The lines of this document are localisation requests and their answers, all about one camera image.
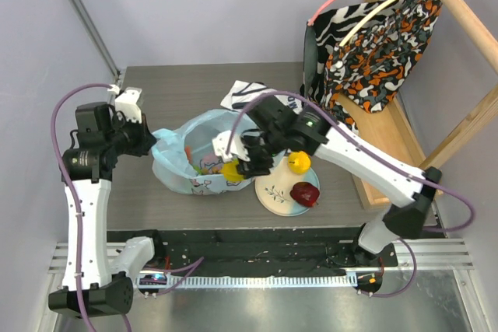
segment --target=dark red fruit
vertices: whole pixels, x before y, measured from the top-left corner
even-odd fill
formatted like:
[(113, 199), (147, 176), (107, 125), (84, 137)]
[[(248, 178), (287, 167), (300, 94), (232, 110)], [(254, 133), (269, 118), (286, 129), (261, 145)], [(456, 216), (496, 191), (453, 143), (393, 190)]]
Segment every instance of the dark red fruit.
[(292, 197), (298, 204), (312, 208), (317, 204), (320, 197), (320, 191), (313, 184), (308, 182), (299, 182), (293, 185), (290, 191)]

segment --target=wall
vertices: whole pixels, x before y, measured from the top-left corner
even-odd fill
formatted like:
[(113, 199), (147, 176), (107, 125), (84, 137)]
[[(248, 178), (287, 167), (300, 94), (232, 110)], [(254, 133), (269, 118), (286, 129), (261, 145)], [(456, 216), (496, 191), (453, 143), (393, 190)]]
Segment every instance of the wall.
[[(2, 330), (34, 331), (45, 305), (45, 274), (58, 240), (67, 240), (67, 208), (50, 140), (50, 115), (70, 89), (112, 82), (68, 0), (2, 0), (0, 17), (0, 289)], [(61, 147), (75, 127), (77, 103), (61, 112)]]
[(83, 1), (125, 67), (301, 61), (305, 22), (325, 0)]
[[(465, 1), (498, 37), (498, 0)], [(495, 84), (494, 71), (451, 14), (444, 10), (435, 26), (431, 45), (402, 87), (409, 118), (425, 152), (429, 154), (435, 149)], [(498, 267), (495, 255), (498, 158), (494, 148), (497, 143), (498, 119), (495, 118), (443, 168), (444, 184), (468, 196), (477, 208), (474, 225), (459, 235), (468, 244), (488, 305), (498, 303), (498, 284), (490, 281)], [(468, 217), (462, 204), (451, 197), (442, 197), (438, 205), (446, 226), (461, 223)], [(496, 323), (493, 330), (498, 330), (497, 315), (491, 318)]]

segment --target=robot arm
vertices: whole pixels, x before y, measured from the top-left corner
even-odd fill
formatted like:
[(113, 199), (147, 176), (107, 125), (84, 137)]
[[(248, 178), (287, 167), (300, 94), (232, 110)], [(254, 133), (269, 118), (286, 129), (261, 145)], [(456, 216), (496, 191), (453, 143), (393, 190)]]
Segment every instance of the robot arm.
[[(226, 145), (230, 131), (213, 139), (215, 154), (222, 157), (224, 162), (237, 158), (237, 172), (244, 178), (268, 175), (274, 154), (287, 149), (305, 151), (343, 167), (390, 199), (391, 208), (364, 225), (356, 239), (355, 257), (360, 264), (368, 264), (398, 237), (419, 238), (436, 192), (433, 188), (404, 178), (361, 152), (311, 107), (304, 107), (303, 111), (296, 114), (271, 96), (264, 98), (247, 114), (258, 126), (259, 135), (235, 136), (228, 155)], [(365, 149), (407, 174), (439, 182), (439, 170), (421, 170), (405, 165), (357, 137), (345, 125), (338, 125)]]
[[(117, 158), (124, 154), (145, 156), (156, 143), (140, 110), (142, 91), (128, 88), (114, 92), (119, 94), (114, 105), (90, 103), (76, 109), (78, 129), (74, 132), (79, 147), (74, 148), (73, 141), (63, 155), (82, 209), (81, 279), (89, 316), (127, 313), (132, 307), (133, 281), (139, 272), (153, 258), (166, 256), (159, 233), (150, 230), (137, 232), (112, 263), (107, 260), (107, 201)], [(68, 262), (62, 289), (49, 295), (48, 305), (57, 313), (79, 316), (76, 210), (68, 186), (65, 194), (69, 210)]]

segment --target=wooden clothing rack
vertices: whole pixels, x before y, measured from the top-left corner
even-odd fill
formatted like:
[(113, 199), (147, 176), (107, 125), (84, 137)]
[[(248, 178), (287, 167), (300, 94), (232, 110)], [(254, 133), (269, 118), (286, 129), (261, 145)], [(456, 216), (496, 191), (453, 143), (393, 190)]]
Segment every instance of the wooden clothing rack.
[[(498, 73), (498, 42), (493, 35), (464, 0), (441, 1)], [(340, 102), (358, 124), (359, 135), (369, 143), (404, 163), (423, 169), (428, 166), (440, 168), (498, 114), (498, 85), (489, 91), (428, 157), (423, 154), (396, 98), (378, 114), (368, 114), (346, 98), (342, 98)], [(377, 189), (358, 178), (354, 177), (354, 180), (366, 209), (385, 208), (390, 204), (389, 200)]]

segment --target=white plate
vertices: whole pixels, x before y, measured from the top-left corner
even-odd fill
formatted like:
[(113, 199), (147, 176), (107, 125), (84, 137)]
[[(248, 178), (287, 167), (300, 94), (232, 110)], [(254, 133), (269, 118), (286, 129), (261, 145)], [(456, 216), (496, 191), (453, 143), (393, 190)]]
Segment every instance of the white plate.
[(309, 210), (290, 197), (294, 184), (308, 182), (320, 190), (320, 183), (313, 169), (310, 168), (302, 175), (295, 174), (287, 166), (287, 157), (282, 159), (270, 175), (258, 176), (255, 180), (259, 201), (269, 211), (283, 217), (295, 217)]

